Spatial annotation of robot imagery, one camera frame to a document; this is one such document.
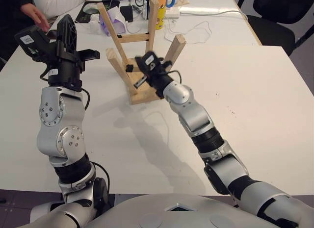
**white power strip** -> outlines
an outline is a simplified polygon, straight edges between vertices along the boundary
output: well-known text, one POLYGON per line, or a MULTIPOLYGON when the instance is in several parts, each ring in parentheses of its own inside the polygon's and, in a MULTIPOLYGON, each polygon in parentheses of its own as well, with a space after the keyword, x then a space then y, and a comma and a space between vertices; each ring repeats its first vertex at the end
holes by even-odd
POLYGON ((180 17, 179 8, 177 6, 167 8, 165 17, 167 19, 178 19, 180 17))

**wooden stool leg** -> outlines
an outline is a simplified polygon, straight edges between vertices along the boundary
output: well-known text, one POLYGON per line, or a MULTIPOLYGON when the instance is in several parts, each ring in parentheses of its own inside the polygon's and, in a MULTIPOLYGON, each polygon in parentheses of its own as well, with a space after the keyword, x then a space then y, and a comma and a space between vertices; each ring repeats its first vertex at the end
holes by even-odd
POLYGON ((126 54, 125 54, 125 52, 124 52, 124 50, 122 48, 122 45, 121 45, 121 43, 120 43, 120 41, 118 39, 117 33, 114 30, 113 24, 112 24, 112 22, 111 22, 111 20, 109 18, 109 15, 108 15, 108 13, 106 11, 106 8, 105 8, 104 4, 102 2, 100 2, 100 3, 97 4, 97 7, 98 7, 98 10, 99 10, 99 13, 101 14, 101 16, 102 16, 102 18, 103 18, 103 20, 104 20, 104 22, 105 22, 105 24, 106 24, 106 26, 107 26, 107 28, 109 30, 109 33, 110 33, 110 35, 112 37, 112 40, 113 40, 114 44, 116 45, 116 47, 118 49, 118 52, 119 52, 119 54, 120 54, 120 56, 121 56, 121 58, 123 60, 123 63, 128 64, 128 58, 127 58, 127 56, 126 56, 126 54))
POLYGON ((122 78, 123 82, 126 84, 130 94, 137 94, 137 89, 133 86, 133 83, 125 72, 122 63, 118 59, 117 54, 114 52, 113 48, 109 48, 106 50, 106 56, 110 64, 113 66, 118 75, 122 78))
POLYGON ((148 41, 146 42, 145 53, 153 50, 157 16, 158 16, 158 7, 159 7, 158 0, 150 0, 150 13, 149 13, 149 20, 148 20, 148 41))
MULTIPOLYGON (((176 35, 171 43, 171 46, 167 52, 167 55, 165 56, 164 61, 170 60, 173 66, 185 45, 186 45, 186 40, 184 36, 182 34, 176 35)), ((172 66, 169 66, 166 69, 166 71, 167 72, 170 71, 172 66)))

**gray floor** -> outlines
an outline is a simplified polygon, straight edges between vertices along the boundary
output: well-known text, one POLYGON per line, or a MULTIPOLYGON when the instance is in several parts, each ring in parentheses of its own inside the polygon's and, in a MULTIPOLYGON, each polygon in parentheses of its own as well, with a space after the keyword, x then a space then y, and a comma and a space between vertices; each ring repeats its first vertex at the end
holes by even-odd
MULTIPOLYGON (((118 204, 122 201, 139 195, 114 195, 109 196, 111 204, 118 204)), ((314 196, 295 196, 306 204, 314 207, 314 196)), ((0 228, 15 228, 29 223, 30 211, 33 207, 50 201, 59 201, 61 193, 28 192, 0 190, 0 199, 6 199, 6 203, 0 203, 0 228)), ((227 196, 209 196, 221 202, 234 205, 232 199, 227 196)))

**label sticker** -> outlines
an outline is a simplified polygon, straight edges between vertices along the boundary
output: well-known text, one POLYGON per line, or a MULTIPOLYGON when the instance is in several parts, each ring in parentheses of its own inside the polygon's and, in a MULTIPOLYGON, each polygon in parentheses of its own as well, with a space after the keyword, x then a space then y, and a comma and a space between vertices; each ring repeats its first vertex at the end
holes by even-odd
POLYGON ((30 44, 34 42, 34 40, 29 35, 25 35, 21 37, 20 39, 24 44, 30 44))
POLYGON ((148 58, 145 60, 146 65, 149 65, 150 63, 152 63, 153 60, 154 60, 154 56, 151 55, 150 57, 148 57, 148 58))
POLYGON ((51 75, 57 75, 57 74, 58 74, 58 69, 49 70, 49 76, 51 76, 51 75))

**desk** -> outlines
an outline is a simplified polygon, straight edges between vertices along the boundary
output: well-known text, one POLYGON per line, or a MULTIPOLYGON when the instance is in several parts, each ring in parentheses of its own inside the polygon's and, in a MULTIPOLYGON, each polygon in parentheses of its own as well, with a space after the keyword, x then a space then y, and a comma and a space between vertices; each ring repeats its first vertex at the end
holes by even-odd
MULTIPOLYGON (((226 46, 225 40, 211 46, 218 43, 213 38, 187 45, 174 69, 252 178, 290 194, 313 194, 314 102, 301 76, 281 48, 246 46, 253 36, 244 46, 226 46)), ((169 45, 157 38, 155 51, 163 55, 169 45)), ((136 46, 144 51, 144 44, 136 46)), ((113 42, 104 35, 78 34, 78 50, 97 49, 102 55, 87 62, 81 76, 91 94, 83 130, 90 159, 110 174, 110 192, 216 195, 167 102, 129 106, 124 83, 105 58, 109 47, 113 42)), ((125 48, 130 56, 138 54, 134 45, 125 48)), ((36 147, 41 88, 47 86, 38 76, 44 68, 18 48, 0 73, 1 189, 60 191, 52 166, 36 147)), ((105 177, 101 171, 98 176, 105 177)))

